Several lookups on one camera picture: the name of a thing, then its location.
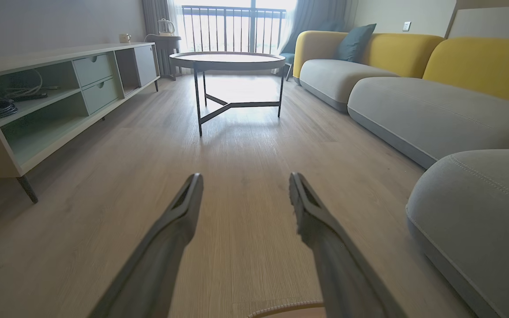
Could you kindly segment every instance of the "gray curtain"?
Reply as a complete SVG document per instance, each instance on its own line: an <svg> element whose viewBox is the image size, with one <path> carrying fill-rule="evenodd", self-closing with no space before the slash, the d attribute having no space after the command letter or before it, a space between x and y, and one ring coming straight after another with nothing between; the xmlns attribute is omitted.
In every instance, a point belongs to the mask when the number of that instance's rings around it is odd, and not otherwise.
<svg viewBox="0 0 509 318"><path fill-rule="evenodd" d="M294 53L297 36L331 21L343 21L347 0L297 0L292 34L281 53Z"/></svg>
<svg viewBox="0 0 509 318"><path fill-rule="evenodd" d="M168 1L167 0L143 0L143 12L145 16L145 29L147 34L158 35L158 20L170 20L168 14ZM158 67L162 75L170 74L170 67L168 66L169 54L164 52L158 54Z"/></svg>

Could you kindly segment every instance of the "coffee table top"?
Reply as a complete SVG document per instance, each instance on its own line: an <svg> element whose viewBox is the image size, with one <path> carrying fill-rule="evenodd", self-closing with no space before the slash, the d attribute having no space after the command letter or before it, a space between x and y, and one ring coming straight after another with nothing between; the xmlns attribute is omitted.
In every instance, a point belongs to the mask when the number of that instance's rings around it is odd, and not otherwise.
<svg viewBox="0 0 509 318"><path fill-rule="evenodd" d="M190 52L172 54L170 62L174 66L197 67L201 71L255 71L283 67L285 57L248 52Z"/></svg>

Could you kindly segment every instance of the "light green drawer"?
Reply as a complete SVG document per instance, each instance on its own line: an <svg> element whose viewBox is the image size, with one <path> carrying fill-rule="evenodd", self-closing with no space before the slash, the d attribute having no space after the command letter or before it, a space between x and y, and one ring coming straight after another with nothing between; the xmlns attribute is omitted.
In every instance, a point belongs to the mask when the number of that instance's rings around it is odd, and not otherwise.
<svg viewBox="0 0 509 318"><path fill-rule="evenodd" d="M117 89L115 89L115 80L107 79L92 87L83 90L85 106L87 112L91 115L101 107L111 103L119 98Z"/></svg>
<svg viewBox="0 0 509 318"><path fill-rule="evenodd" d="M81 87L113 75L111 61L107 54L83 58L73 61L73 63Z"/></svg>

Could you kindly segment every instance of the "round coffee table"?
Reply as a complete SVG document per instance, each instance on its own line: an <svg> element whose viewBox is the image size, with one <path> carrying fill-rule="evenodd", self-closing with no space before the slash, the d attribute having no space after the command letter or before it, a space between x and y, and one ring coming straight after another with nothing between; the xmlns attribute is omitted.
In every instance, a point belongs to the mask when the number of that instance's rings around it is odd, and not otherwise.
<svg viewBox="0 0 509 318"><path fill-rule="evenodd" d="M275 56L271 54L246 53L246 52L190 52L178 53L170 56L170 62L174 66L193 68L194 80L196 83L196 101L198 103L198 126L200 128L200 137L202 136L201 125L206 121L220 115L224 111L235 107L278 107L278 117L282 105L282 91L284 89L285 75L285 57ZM271 70L273 68L281 68L281 84L279 101L270 102L226 102L218 99L206 91L205 72L209 70L218 71L257 71ZM208 99L223 105L216 111L212 111L202 117L200 114L200 91L198 88L198 73L203 73L204 78L204 95L205 105Z"/></svg>

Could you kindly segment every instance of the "electric kettle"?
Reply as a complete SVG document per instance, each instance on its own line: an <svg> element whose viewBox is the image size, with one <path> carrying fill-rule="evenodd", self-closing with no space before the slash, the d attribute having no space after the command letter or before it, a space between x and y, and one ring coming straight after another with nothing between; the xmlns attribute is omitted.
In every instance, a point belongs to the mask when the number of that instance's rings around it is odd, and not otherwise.
<svg viewBox="0 0 509 318"><path fill-rule="evenodd" d="M158 20L158 35L160 36L174 36L176 28L174 24L169 20L162 19Z"/></svg>

